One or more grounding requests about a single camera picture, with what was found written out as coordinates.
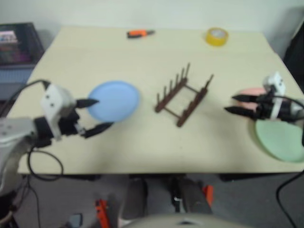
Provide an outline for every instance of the beige table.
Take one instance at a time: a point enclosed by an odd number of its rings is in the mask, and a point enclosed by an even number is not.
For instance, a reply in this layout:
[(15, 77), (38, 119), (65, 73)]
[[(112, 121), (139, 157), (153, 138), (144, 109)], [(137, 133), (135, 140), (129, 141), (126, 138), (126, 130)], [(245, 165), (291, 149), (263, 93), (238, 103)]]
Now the beige table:
[[(45, 150), (64, 164), (66, 174), (168, 172), (290, 172), (304, 163), (287, 163), (269, 156), (257, 142), (254, 123), (223, 110), (243, 88), (260, 87), (265, 76), (278, 70), (287, 95), (303, 96), (296, 82), (260, 33), (230, 32), (223, 47), (211, 47), (195, 30), (158, 30), (142, 39), (126, 39), (127, 29), (64, 27), (37, 65), (30, 81), (44, 78), (87, 97), (100, 83), (124, 80), (140, 91), (138, 110), (103, 134), (83, 139), (64, 137)], [(156, 93), (191, 62), (189, 85), (200, 89), (214, 74), (205, 100), (182, 128), (167, 112), (156, 114)], [(19, 96), (9, 116), (42, 115), (41, 86)], [(194, 94), (182, 92), (169, 104), (176, 112)], [(81, 124), (98, 123), (82, 110)], [(37, 172), (59, 167), (44, 155), (33, 156)], [(28, 172), (25, 158), (19, 172)]]

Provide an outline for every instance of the yellow tape roll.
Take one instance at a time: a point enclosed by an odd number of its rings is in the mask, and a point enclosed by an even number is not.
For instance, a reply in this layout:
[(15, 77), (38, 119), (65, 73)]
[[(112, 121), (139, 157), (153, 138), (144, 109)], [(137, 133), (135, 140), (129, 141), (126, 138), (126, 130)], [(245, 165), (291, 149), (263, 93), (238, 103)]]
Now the yellow tape roll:
[(222, 46), (228, 39), (228, 33), (222, 28), (210, 28), (207, 31), (206, 42), (213, 46)]

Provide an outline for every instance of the white wall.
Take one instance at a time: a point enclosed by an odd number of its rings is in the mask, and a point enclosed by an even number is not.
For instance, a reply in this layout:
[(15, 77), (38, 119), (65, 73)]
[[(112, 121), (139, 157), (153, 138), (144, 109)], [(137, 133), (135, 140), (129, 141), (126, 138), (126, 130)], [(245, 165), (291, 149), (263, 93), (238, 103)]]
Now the white wall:
[(33, 21), (47, 47), (61, 25), (262, 31), (281, 56), (303, 0), (0, 0), (0, 23)]

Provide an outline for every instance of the blue plate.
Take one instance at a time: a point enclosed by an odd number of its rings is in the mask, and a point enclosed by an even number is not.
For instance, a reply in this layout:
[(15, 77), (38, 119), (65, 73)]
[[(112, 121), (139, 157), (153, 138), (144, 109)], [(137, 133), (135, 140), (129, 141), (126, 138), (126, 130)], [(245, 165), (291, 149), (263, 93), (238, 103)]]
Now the blue plate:
[(89, 98), (99, 103), (88, 108), (95, 119), (102, 122), (119, 122), (129, 117), (139, 104), (138, 90), (123, 81), (110, 81), (97, 86)]

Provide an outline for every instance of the green plate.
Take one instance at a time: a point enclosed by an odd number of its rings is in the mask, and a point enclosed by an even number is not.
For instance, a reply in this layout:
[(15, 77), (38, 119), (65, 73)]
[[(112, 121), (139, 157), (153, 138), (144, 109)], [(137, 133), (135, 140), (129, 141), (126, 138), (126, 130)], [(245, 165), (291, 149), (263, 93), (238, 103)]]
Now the green plate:
[(256, 122), (256, 134), (262, 145), (285, 162), (303, 162), (302, 129), (282, 121)]

